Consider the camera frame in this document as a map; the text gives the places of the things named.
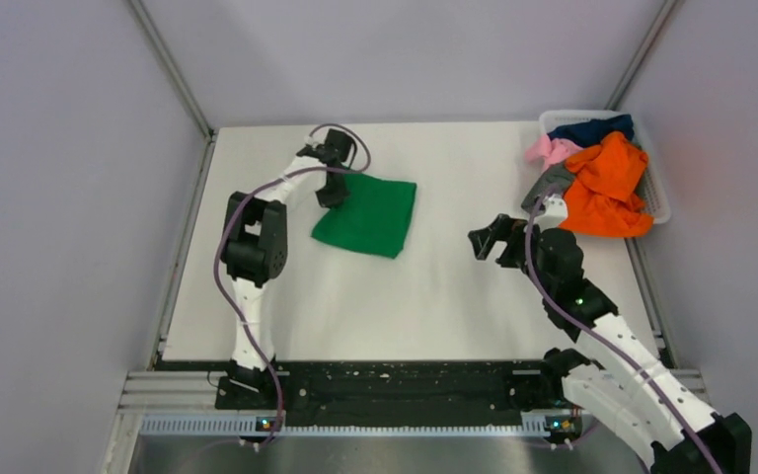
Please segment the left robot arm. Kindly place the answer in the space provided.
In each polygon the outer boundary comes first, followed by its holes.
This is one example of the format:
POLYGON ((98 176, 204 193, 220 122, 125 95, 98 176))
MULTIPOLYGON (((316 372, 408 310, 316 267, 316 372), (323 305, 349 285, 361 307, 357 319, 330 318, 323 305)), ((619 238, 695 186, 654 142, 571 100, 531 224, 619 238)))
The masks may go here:
POLYGON ((288 212, 309 197, 324 209, 350 197, 344 175, 358 151, 354 134, 336 124, 314 128, 286 168, 271 181, 228 198, 225 221, 213 264, 218 291, 237 314, 235 347, 227 379, 254 408, 275 399, 275 359, 263 306, 268 284, 285 269, 288 212))

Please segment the orange t shirt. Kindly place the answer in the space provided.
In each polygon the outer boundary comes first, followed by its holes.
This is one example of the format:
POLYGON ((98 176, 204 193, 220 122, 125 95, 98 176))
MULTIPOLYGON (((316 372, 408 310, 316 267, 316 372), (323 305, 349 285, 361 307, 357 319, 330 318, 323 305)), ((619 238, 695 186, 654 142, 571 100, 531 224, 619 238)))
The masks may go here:
POLYGON ((648 155, 622 132, 606 135, 565 160, 573 181, 564 192, 568 217, 564 230, 607 238, 643 237, 653 226, 637 187, 648 155))

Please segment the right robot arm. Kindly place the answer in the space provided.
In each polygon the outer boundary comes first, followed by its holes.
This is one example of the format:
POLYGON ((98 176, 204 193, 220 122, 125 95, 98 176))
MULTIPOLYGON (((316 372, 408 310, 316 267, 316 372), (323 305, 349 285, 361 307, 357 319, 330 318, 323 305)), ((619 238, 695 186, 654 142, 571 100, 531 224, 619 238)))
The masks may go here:
POLYGON ((504 243, 496 263, 531 280, 548 319, 573 343, 543 358, 539 392, 547 404, 587 410, 651 473, 749 472, 750 426, 693 394, 645 347, 586 277, 572 233, 500 214, 468 239, 479 261, 504 243))

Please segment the green t shirt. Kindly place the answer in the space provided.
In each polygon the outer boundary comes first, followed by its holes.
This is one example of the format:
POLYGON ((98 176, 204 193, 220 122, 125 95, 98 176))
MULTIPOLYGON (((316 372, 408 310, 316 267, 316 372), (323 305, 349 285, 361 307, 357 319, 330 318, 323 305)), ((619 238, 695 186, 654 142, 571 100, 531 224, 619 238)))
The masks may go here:
POLYGON ((353 253, 397 258, 405 248, 417 199, 417 184, 365 174, 344 177, 350 196, 328 210, 311 237, 353 253))

